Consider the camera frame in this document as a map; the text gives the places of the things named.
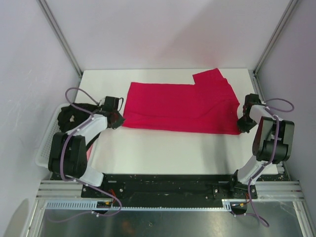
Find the red t shirt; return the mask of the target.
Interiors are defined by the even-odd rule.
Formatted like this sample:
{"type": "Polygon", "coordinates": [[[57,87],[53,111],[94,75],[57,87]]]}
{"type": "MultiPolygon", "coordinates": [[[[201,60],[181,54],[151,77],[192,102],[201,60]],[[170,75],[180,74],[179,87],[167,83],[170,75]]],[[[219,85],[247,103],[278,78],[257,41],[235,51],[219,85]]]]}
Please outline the red t shirt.
{"type": "Polygon", "coordinates": [[[239,101],[219,69],[193,75],[194,84],[132,82],[124,127],[239,135],[239,101]]]}

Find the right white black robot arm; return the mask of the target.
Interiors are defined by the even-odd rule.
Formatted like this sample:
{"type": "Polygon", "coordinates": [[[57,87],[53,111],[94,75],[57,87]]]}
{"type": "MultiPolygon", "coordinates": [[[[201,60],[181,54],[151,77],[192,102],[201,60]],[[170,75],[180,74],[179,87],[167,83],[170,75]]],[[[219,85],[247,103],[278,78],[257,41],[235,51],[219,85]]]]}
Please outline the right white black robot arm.
{"type": "Polygon", "coordinates": [[[252,145],[252,157],[231,177],[228,193],[239,198],[250,193],[250,187],[272,164],[290,158],[295,124],[273,114],[271,108],[262,103],[257,94],[248,94],[243,105],[243,116],[237,121],[242,133],[249,133],[255,126],[257,131],[252,145]]]}

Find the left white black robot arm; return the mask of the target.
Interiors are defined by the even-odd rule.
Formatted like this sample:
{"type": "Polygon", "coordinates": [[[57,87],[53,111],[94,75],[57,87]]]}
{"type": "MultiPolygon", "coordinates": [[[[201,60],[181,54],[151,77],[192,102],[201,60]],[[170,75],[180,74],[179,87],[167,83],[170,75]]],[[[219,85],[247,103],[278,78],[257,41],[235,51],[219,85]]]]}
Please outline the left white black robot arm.
{"type": "Polygon", "coordinates": [[[74,103],[58,115],[59,132],[52,138],[48,170],[66,179],[78,179],[92,185],[92,192],[102,198],[109,185],[103,173],[92,168],[93,144],[106,129],[117,129],[125,119],[120,114],[124,99],[107,96],[97,104],[74,103]]]}

